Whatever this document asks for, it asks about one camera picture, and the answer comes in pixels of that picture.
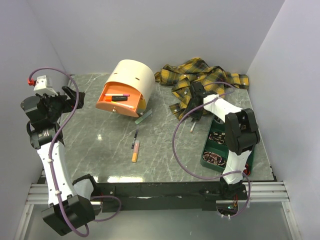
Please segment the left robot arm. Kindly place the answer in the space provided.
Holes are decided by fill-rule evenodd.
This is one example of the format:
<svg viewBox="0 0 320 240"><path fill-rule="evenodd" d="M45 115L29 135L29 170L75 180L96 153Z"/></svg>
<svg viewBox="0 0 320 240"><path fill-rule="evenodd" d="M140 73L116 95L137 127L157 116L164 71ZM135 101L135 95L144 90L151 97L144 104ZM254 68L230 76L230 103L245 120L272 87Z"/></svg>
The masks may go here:
<svg viewBox="0 0 320 240"><path fill-rule="evenodd" d="M85 93L63 86L64 95L46 89L26 98L20 107L28 117L26 130L30 144L39 155L48 187L48 208L42 211L44 222L60 236L95 219L91 201L100 188L89 174L72 181L67 170L63 133L58 121L64 113L84 105Z"/></svg>

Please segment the white pen pink cap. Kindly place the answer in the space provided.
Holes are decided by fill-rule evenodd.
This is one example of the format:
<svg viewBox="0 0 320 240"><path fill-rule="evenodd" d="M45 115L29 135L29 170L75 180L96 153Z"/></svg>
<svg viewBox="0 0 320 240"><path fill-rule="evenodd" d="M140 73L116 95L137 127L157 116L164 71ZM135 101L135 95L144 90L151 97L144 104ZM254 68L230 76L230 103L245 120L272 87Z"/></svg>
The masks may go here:
<svg viewBox="0 0 320 240"><path fill-rule="evenodd" d="M104 94L104 96L106 96L106 97L129 97L130 96L130 94L121 94L121 93L118 93L118 94L116 94L116 93L105 93Z"/></svg>

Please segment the orange black hair band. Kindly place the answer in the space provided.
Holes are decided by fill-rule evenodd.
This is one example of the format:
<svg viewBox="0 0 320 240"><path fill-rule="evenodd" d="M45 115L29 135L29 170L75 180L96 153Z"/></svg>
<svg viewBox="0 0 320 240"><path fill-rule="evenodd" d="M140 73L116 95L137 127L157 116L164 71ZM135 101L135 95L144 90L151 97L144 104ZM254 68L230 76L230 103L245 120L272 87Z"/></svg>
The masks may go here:
<svg viewBox="0 0 320 240"><path fill-rule="evenodd" d="M244 169L244 171L243 171L247 176L249 176L250 174L251 174L251 167L248 165L248 164L246 164L245 165L245 169Z"/></svg>

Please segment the cream round drawer organizer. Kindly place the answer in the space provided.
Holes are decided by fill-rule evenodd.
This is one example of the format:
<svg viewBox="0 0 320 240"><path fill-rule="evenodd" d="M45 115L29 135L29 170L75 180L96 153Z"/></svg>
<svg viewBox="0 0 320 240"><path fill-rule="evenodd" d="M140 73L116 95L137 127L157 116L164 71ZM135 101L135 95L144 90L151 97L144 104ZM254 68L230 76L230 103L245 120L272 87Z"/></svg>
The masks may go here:
<svg viewBox="0 0 320 240"><path fill-rule="evenodd" d="M135 88L142 94L147 106L156 80L153 71L144 63L124 59L116 65L106 83L121 83Z"/></svg>

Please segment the green highlighter near organizer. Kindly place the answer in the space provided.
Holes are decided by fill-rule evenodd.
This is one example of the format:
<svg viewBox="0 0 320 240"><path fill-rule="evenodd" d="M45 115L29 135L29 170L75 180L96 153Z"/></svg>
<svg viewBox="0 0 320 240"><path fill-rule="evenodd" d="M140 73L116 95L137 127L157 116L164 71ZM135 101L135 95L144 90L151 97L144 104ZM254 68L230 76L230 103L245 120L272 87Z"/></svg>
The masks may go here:
<svg viewBox="0 0 320 240"><path fill-rule="evenodd" d="M136 125L139 125L141 122L143 122L146 118L148 118L152 114L152 109L145 112L142 116L140 116L137 120L134 121Z"/></svg>

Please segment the orange pink highlighter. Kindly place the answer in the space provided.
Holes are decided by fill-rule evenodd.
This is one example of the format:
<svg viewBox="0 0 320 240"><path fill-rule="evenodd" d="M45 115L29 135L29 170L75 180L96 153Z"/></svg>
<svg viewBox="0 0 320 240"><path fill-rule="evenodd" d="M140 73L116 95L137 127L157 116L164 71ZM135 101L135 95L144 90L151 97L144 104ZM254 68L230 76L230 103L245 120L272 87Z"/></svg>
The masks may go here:
<svg viewBox="0 0 320 240"><path fill-rule="evenodd" d="M138 160L138 153L139 153L140 141L136 140L133 147L133 154L132 154L132 163L136 163Z"/></svg>

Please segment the green compartment tray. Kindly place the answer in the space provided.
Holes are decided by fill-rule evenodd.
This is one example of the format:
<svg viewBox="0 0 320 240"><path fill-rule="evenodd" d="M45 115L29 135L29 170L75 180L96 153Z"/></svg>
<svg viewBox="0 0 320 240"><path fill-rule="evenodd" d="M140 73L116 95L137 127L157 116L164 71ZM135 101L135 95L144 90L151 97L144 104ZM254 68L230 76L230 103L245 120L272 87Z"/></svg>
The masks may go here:
<svg viewBox="0 0 320 240"><path fill-rule="evenodd" d="M227 158L228 158L228 154L229 154L229 149L228 149L227 144L222 145L222 144L218 144L214 141L209 140L208 136L211 132L225 133L225 124L217 124L215 122L214 118L212 119L211 126L210 126L209 132L207 134L207 139L206 139L203 151L202 151L202 157L200 159L200 164L205 168L217 171L219 173L223 173L226 168L226 165L227 165ZM225 166L221 167L221 166L217 166L217 165L213 165L208 162L205 162L203 160L203 153L204 152L213 152L213 153L220 155L221 157L223 157L225 159Z"/></svg>

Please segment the white pen orange cap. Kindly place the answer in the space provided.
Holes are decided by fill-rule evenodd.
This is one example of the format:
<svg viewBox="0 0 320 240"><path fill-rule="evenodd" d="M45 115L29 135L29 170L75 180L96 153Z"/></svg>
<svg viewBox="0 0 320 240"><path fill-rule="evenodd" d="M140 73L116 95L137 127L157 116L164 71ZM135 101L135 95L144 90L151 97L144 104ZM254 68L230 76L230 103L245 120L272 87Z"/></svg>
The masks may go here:
<svg viewBox="0 0 320 240"><path fill-rule="evenodd" d="M190 129L190 133L192 133L194 131L195 125L196 125L196 122L193 122L191 129Z"/></svg>

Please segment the pink top drawer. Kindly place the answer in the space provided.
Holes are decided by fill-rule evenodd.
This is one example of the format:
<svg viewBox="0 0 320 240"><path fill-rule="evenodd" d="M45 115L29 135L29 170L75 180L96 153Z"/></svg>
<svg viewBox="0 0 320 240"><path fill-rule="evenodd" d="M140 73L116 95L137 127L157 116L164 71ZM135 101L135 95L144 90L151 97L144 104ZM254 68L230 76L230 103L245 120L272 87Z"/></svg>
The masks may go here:
<svg viewBox="0 0 320 240"><path fill-rule="evenodd" d="M115 101L104 101L104 94L130 94L127 101L118 101L117 103L131 105L134 106L135 109L129 109L127 107L120 106ZM132 86L118 82L110 82L104 85L102 93L95 107L100 110L137 118L141 113L138 111L138 104L140 99L145 98L137 89L133 88Z"/></svg>

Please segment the dark patterned hair band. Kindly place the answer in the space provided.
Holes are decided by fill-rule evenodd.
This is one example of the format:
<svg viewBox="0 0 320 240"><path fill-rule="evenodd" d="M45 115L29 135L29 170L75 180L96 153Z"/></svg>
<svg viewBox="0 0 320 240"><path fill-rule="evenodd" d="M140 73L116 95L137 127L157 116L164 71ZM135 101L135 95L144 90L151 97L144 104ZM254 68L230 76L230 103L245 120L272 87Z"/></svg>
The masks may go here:
<svg viewBox="0 0 320 240"><path fill-rule="evenodd" d="M208 135L208 139L220 145L226 145L225 133L220 131L213 131Z"/></svg>

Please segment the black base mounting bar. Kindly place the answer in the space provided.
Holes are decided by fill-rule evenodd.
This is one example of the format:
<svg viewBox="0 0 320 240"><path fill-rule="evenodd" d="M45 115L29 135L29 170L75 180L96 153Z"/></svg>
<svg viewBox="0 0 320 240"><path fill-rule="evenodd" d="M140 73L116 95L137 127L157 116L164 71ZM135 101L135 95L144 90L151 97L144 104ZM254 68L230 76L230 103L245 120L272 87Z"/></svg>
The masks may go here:
<svg viewBox="0 0 320 240"><path fill-rule="evenodd" d="M102 212L189 210L216 211L218 201L247 200L241 182L227 186L221 181L97 183L90 198L102 202Z"/></svg>

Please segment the aluminium rail frame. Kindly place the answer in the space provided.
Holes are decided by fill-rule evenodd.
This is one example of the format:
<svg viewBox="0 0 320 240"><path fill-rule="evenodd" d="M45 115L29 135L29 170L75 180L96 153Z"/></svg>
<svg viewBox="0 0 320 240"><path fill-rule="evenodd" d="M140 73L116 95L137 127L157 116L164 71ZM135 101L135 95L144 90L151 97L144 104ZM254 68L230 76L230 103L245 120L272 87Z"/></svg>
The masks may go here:
<svg viewBox="0 0 320 240"><path fill-rule="evenodd" d="M74 77L86 93L84 107L63 129L65 163L75 180L90 174L99 183L199 182L176 162L198 175L216 171L200 164L200 154L212 120L202 118L193 132L192 122L179 124L169 105L175 97L168 87L157 84L148 107L152 114L139 127L137 162L131 149L136 132L132 117L95 108L98 92L108 74L79 74ZM216 211L201 209L131 210L116 217L101 212L89 223L90 240L292 240L293 210L283 182L276 181L265 146L255 149L248 207L240 216L221 218Z"/></svg>

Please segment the orange black highlighter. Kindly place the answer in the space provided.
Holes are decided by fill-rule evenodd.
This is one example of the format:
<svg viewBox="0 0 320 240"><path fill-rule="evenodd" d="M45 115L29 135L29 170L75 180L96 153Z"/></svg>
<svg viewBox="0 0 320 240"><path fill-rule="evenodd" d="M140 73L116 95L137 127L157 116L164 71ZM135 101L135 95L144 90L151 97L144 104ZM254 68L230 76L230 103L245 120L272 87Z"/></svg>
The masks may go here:
<svg viewBox="0 0 320 240"><path fill-rule="evenodd" d="M124 102L128 100L128 96L124 95L110 95L110 96L105 96L104 101L106 102Z"/></svg>

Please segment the yellow drawer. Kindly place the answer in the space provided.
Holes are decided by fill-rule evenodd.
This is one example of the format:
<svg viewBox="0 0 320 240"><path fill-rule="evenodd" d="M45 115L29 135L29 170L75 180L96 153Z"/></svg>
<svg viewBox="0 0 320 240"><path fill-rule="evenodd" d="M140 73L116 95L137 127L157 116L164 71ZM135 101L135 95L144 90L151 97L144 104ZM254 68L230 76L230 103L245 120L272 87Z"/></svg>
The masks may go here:
<svg viewBox="0 0 320 240"><path fill-rule="evenodd" d="M146 110L146 106L147 106L147 104L146 104L145 99L144 98L140 98L138 106L137 106L137 110L139 112L144 112Z"/></svg>

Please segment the grey hair band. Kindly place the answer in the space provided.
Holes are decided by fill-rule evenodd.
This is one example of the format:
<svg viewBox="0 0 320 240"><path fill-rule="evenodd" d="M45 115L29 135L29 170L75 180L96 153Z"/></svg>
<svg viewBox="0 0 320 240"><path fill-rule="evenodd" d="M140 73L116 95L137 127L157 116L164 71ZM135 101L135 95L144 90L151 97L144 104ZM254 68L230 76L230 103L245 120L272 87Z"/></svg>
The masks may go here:
<svg viewBox="0 0 320 240"><path fill-rule="evenodd" d="M220 125L223 125L224 124L224 122L220 119L220 118L218 118L218 117L214 117L213 118L214 119L214 121L217 123L217 124L220 124Z"/></svg>

